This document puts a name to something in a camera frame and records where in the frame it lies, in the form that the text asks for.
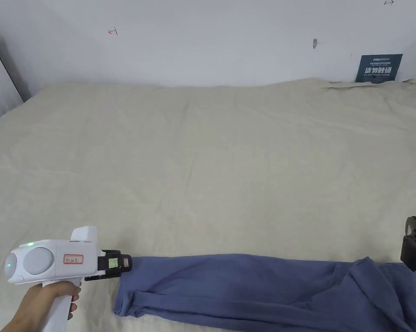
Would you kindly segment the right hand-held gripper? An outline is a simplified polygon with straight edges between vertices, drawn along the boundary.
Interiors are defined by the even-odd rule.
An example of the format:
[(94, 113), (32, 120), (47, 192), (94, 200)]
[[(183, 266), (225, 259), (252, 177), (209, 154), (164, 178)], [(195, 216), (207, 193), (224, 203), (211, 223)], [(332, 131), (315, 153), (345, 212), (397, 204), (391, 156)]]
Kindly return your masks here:
[(411, 271), (416, 272), (416, 216), (406, 219), (400, 259)]

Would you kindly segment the person's left hand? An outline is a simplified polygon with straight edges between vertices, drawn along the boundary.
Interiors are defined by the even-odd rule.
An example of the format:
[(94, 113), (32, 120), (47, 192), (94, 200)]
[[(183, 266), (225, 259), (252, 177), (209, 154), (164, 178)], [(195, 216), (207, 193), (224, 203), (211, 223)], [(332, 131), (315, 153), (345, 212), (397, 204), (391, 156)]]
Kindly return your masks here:
[(77, 309), (75, 303), (79, 299), (81, 287), (72, 282), (63, 281), (42, 286), (37, 284), (28, 289), (15, 314), (18, 332), (39, 332), (54, 300), (71, 296), (67, 320), (73, 318), (73, 312)]

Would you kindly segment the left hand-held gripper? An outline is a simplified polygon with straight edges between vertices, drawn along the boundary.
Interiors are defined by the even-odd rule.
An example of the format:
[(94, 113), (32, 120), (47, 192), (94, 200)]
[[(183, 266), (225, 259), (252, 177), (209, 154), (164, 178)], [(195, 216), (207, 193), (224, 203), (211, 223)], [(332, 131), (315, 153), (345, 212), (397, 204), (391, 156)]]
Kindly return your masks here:
[[(106, 269), (99, 267), (107, 259)], [(118, 278), (132, 270), (132, 257), (119, 251), (104, 253), (97, 240), (97, 229), (84, 226), (74, 229), (70, 239), (45, 239), (20, 245), (6, 258), (5, 275), (11, 284), (38, 283), (43, 287), (68, 281), (80, 286), (86, 277)], [(41, 332), (64, 332), (71, 296), (54, 300)], [(15, 316), (5, 326), (6, 332), (17, 332)]]

